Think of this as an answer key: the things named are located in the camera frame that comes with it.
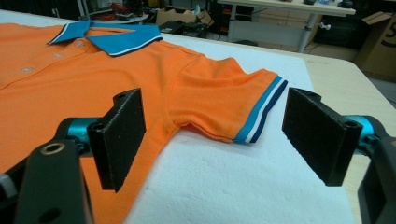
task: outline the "screw hole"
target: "screw hole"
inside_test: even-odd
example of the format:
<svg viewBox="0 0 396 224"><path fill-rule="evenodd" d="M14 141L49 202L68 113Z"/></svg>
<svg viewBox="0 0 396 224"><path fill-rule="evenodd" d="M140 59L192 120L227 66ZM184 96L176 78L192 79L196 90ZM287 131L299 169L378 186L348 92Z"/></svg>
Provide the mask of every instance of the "screw hole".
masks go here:
<svg viewBox="0 0 396 224"><path fill-rule="evenodd" d="M49 144L47 146L44 146L41 149L41 154L43 155L52 155L55 153L58 153L60 151L64 150L64 144L63 143L53 143L53 144Z"/></svg>

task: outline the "blue stripe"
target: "blue stripe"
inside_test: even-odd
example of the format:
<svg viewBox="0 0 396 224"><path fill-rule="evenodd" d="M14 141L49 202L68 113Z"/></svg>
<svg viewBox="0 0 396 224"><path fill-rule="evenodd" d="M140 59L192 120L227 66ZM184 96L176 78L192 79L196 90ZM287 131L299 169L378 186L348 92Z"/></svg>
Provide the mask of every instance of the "blue stripe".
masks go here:
<svg viewBox="0 0 396 224"><path fill-rule="evenodd" d="M267 90L262 94L259 101L253 106L253 109L250 111L249 116L247 117L247 121L244 126L241 128L239 133L236 135L234 141L235 142L246 142L248 135L252 131L254 124L259 119L259 112L262 106L267 102L269 95L273 92L276 85L282 80L281 77L276 77L271 85L267 88Z"/></svg>
<svg viewBox="0 0 396 224"><path fill-rule="evenodd" d="M255 143L257 139L259 138L260 134L262 134L262 129L264 127L265 121L267 120L267 115L268 112L272 109L272 107L275 105L276 101L279 99L280 95L282 94L283 90L285 90L286 86L288 85L288 81L284 81L279 88L276 90L275 94L271 98L270 102L268 105L265 107L263 113L262 113L262 120L260 121L259 128L257 131L254 133L252 139L250 140L250 143Z"/></svg>

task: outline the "cardboard box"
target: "cardboard box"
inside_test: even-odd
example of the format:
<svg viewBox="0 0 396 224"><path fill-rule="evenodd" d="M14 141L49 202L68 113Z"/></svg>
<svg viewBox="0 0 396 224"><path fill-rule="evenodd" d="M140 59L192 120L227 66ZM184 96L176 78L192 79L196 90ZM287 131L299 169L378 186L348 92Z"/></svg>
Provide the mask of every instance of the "cardboard box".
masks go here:
<svg viewBox="0 0 396 224"><path fill-rule="evenodd" d="M377 12L363 21L373 28L355 64L367 77L396 82L396 15Z"/></svg>
<svg viewBox="0 0 396 224"><path fill-rule="evenodd" d="M157 20L155 22L157 25L162 25L167 21L184 21L186 23L199 21L205 23L208 27L214 23L206 10L194 15L190 9L177 7L165 7L157 12Z"/></svg>

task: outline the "white stripe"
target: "white stripe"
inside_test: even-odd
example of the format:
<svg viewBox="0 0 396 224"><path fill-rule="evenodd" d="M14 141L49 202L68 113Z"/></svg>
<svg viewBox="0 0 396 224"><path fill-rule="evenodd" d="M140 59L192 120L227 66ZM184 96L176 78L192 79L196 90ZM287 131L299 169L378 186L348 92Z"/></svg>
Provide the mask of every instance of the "white stripe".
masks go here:
<svg viewBox="0 0 396 224"><path fill-rule="evenodd" d="M109 55L116 56L116 55L120 55L120 54L129 52L129 51L134 50L134 49L141 49L141 48L143 48L143 46L146 46L148 43L151 43L151 42L153 42L154 40L156 40L156 39L158 39L160 37L162 37L162 36L161 35L154 36L150 40L146 41L145 43L143 43L143 44L141 44L141 45L139 45L137 47L133 47L133 48L130 48L130 49L125 49L123 51L120 51L120 52L117 52L117 53L111 53Z"/></svg>
<svg viewBox="0 0 396 224"><path fill-rule="evenodd" d="M52 44L53 42L55 42L59 37L61 37L67 30L67 27L69 26L69 24L66 24L62 30L62 32L60 34L58 34L51 42L49 42L50 44Z"/></svg>
<svg viewBox="0 0 396 224"><path fill-rule="evenodd" d="M276 86L273 88L271 93L268 95L267 100L264 102L264 104L262 104L262 107L259 110L259 115L256 118L256 122L254 123L253 128L250 130L250 133L247 135L247 139L245 140L245 142L247 142L247 143L250 142L251 139L254 136L254 133L257 132L257 129L259 128L260 122L262 121L262 112L264 111L265 107L267 107L268 103L273 98L273 96L276 93L277 89L279 89L279 86L282 85L284 81L285 81L284 78L280 79L280 81L276 84Z"/></svg>
<svg viewBox="0 0 396 224"><path fill-rule="evenodd" d="M0 185L3 186L3 190L8 198L18 194L14 181L12 181L9 175L0 174Z"/></svg>

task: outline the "shirt sleeve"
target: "shirt sleeve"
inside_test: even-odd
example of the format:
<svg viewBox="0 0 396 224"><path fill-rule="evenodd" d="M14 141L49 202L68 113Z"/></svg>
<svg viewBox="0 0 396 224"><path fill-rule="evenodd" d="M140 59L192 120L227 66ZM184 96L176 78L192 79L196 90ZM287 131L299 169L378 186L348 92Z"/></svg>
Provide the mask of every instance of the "shirt sleeve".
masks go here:
<svg viewBox="0 0 396 224"><path fill-rule="evenodd" d="M248 75L233 58L202 55L179 74L167 110L178 127L191 124L215 139L253 143L287 83L265 69Z"/></svg>

